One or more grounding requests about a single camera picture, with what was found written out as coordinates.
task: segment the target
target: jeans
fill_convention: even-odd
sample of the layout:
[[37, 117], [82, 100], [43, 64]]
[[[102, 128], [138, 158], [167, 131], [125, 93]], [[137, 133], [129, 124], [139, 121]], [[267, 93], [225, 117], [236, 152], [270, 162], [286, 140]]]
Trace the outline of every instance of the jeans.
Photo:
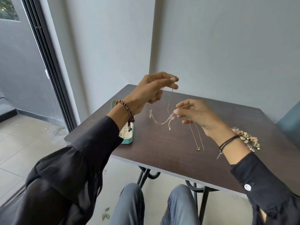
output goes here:
[[[145, 203], [144, 195], [135, 183], [130, 183], [121, 192], [118, 204], [111, 216], [109, 225], [143, 225]], [[200, 225], [193, 195], [186, 185], [175, 187], [160, 225]]]

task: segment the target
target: window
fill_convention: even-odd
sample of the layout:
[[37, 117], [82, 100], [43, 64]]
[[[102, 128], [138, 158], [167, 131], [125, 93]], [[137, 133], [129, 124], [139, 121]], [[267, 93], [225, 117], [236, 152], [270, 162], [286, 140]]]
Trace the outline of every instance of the window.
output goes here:
[[11, 0], [0, 0], [0, 19], [19, 20]]

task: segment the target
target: black metal table frame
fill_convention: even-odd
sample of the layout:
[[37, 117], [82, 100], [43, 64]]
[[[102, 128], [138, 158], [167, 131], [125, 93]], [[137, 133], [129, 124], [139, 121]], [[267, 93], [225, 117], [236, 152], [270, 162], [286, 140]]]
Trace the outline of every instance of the black metal table frame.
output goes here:
[[[140, 173], [139, 179], [137, 180], [137, 184], [141, 188], [143, 187], [147, 178], [156, 179], [160, 175], [160, 172], [156, 172], [155, 175], [152, 175], [152, 174], [150, 174], [151, 169], [148, 169], [148, 168], [145, 168], [142, 166], [139, 166], [139, 168], [142, 171]], [[208, 186], [204, 186], [203, 188], [197, 188], [197, 183], [194, 183], [193, 185], [191, 185], [191, 183], [189, 181], [186, 180], [185, 182], [186, 182], [186, 185], [194, 192], [194, 200], [195, 200], [197, 211], [198, 211], [197, 193], [203, 193], [200, 212], [199, 212], [199, 220], [200, 220], [200, 224], [202, 224], [203, 218], [204, 218], [204, 213], [205, 213], [205, 208], [206, 208], [206, 203], [207, 203], [207, 199], [208, 199], [208, 194], [209, 194], [209, 192], [218, 191], [218, 190], [210, 188]]]

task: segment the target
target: hand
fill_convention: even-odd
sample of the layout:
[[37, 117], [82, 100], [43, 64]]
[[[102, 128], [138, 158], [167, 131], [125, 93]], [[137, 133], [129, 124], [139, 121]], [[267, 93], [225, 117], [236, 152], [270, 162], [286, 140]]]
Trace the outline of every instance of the hand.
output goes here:
[[176, 105], [174, 113], [178, 118], [187, 117], [183, 124], [197, 123], [207, 136], [213, 137], [213, 133], [219, 128], [229, 128], [203, 101], [187, 99]]
[[174, 75], [159, 72], [156, 74], [145, 75], [137, 87], [123, 101], [129, 106], [133, 115], [140, 113], [146, 102], [154, 103], [160, 100], [163, 87], [178, 89], [175, 84], [179, 80]]

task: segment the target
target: tabletop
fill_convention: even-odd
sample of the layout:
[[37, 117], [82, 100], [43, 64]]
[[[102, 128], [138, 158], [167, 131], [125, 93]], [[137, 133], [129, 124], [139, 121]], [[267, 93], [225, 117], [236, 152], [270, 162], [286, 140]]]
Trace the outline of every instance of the tabletop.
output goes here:
[[[135, 87], [135, 85], [125, 86], [68, 134], [65, 141], [72, 143], [110, 111], [113, 100], [123, 99]], [[151, 105], [153, 117], [160, 123], [169, 117], [167, 106], [170, 94], [171, 92], [164, 90], [161, 100]], [[237, 127], [257, 137], [261, 150], [256, 152], [256, 155], [294, 193], [300, 195], [300, 150], [289, 142], [261, 109], [173, 92], [169, 110], [172, 112], [178, 102], [188, 98], [205, 101], [230, 127]], [[204, 134], [202, 128], [199, 127], [199, 131], [204, 151], [197, 151], [191, 129], [189, 125], [183, 125], [181, 119], [175, 118], [171, 121], [171, 130], [167, 123], [156, 124], [149, 118], [148, 103], [134, 118], [133, 142], [118, 146], [113, 151], [113, 156], [215, 189], [245, 196], [244, 189], [230, 174], [230, 165], [224, 155], [217, 160], [219, 148]], [[202, 148], [196, 126], [192, 124], [191, 127], [197, 144]]]

